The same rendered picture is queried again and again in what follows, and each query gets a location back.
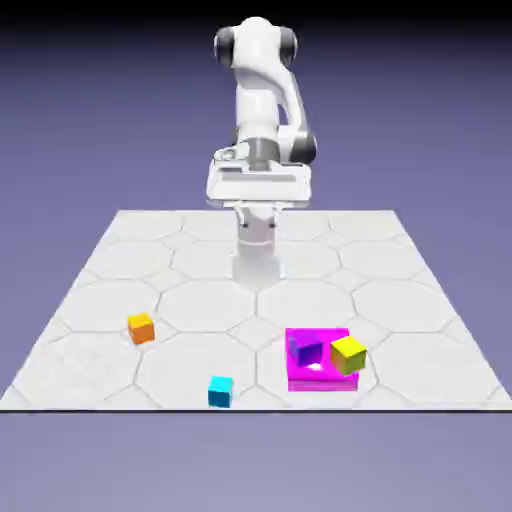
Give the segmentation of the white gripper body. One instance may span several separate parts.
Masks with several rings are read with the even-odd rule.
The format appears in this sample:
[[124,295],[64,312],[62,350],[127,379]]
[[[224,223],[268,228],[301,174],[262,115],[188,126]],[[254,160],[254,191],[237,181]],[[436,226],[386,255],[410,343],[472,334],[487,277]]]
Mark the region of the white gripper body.
[[253,171],[245,160],[212,160],[206,196],[222,206],[236,203],[308,204],[312,196],[311,168],[270,162],[267,171]]

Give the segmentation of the small purple cube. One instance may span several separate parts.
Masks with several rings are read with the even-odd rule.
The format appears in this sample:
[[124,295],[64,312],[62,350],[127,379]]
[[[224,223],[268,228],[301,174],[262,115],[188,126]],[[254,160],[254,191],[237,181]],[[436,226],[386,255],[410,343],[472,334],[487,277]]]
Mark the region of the small purple cube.
[[319,364],[322,360],[323,344],[315,337],[291,337],[289,354],[299,367]]

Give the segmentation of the small orange cube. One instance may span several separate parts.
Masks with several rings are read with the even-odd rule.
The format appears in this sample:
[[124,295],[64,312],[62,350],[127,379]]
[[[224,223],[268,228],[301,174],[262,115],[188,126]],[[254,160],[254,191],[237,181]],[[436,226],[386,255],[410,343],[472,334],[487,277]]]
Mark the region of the small orange cube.
[[136,345],[155,340],[154,322],[148,313],[141,313],[128,318],[130,339]]

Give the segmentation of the small yellow cube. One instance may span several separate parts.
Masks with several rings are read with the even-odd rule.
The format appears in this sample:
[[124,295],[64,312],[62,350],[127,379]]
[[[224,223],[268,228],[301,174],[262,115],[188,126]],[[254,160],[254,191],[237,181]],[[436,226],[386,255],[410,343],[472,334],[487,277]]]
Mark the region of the small yellow cube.
[[364,369],[366,355],[367,348],[351,335],[330,344],[330,362],[344,376]]

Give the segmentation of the small cyan cube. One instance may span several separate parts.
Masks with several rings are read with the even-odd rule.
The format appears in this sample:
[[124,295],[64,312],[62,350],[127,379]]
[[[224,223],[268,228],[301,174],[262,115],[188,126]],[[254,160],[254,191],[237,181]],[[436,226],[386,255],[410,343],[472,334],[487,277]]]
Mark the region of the small cyan cube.
[[208,405],[214,408],[230,408],[233,385],[231,377],[213,376],[208,386]]

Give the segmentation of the large magenta box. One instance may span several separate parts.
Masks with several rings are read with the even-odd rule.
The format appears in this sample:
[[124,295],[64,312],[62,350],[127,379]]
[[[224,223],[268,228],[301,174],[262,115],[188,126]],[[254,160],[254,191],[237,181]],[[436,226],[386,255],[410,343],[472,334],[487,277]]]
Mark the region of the large magenta box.
[[[289,391],[356,391],[359,373],[344,376],[330,362],[332,341],[350,334],[347,328],[286,328],[285,352]],[[322,360],[319,364],[299,367],[289,354],[291,337],[315,337],[323,344]]]

